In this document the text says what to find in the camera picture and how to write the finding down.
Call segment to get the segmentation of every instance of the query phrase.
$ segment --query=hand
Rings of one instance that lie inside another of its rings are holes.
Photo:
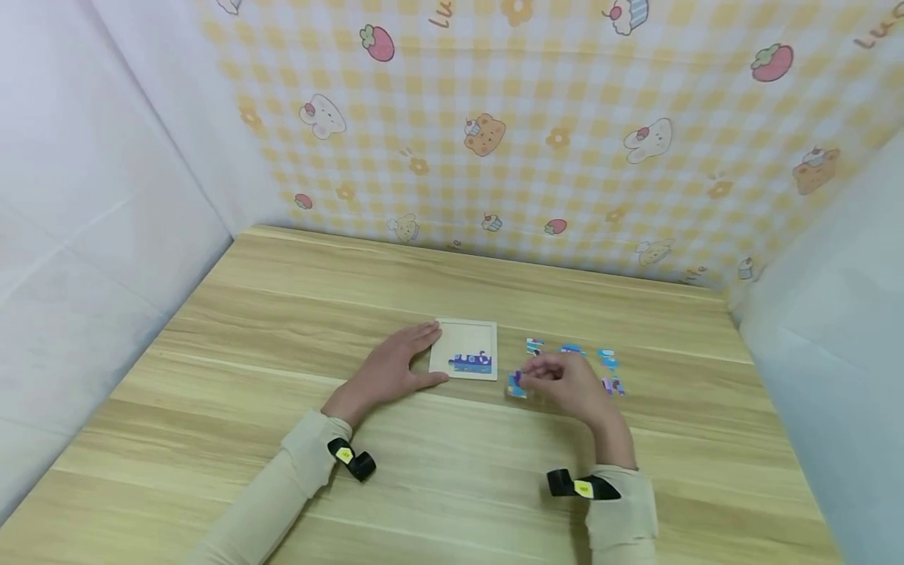
[[[434,344],[441,335],[437,321],[406,327],[390,335],[371,351],[358,372],[333,392],[320,411],[355,428],[380,404],[448,381],[449,376],[444,372],[415,374],[409,367],[411,358]]]
[[[522,388],[539,391],[593,432],[597,463],[637,469],[625,419],[580,353],[544,353],[522,369]]]

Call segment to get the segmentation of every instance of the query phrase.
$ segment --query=yellow label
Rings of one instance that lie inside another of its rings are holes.
[[[587,481],[575,481],[574,492],[580,494],[584,498],[593,498],[593,485]]]
[[[348,447],[339,447],[339,450],[336,451],[336,456],[339,457],[339,460],[348,465],[352,461],[352,450]]]

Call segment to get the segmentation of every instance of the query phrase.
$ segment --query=puzzle frame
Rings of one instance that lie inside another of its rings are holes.
[[[495,381],[499,363],[496,322],[461,318],[437,318],[437,321],[443,334],[430,350],[430,370],[447,372],[452,379]],[[457,355],[476,358],[481,354],[490,358],[489,371],[484,367],[479,367],[479,372],[461,371],[452,363]]]

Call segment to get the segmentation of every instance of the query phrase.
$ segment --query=beige sleeve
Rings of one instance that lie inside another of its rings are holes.
[[[593,475],[621,493],[618,500],[596,500],[587,512],[593,565],[656,563],[653,540],[659,533],[653,484],[643,473],[597,465]]]
[[[194,547],[188,565],[260,565],[282,542],[301,509],[330,479],[335,460],[326,444],[352,436],[339,418],[311,410],[282,440],[235,504]]]

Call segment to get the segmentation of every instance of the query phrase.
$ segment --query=person's left hand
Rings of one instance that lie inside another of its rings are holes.
[[[356,428],[368,412],[414,391],[448,381],[444,372],[413,373],[411,358],[442,335],[439,322],[406,327],[386,338],[367,356],[354,376],[333,392],[320,411]]]

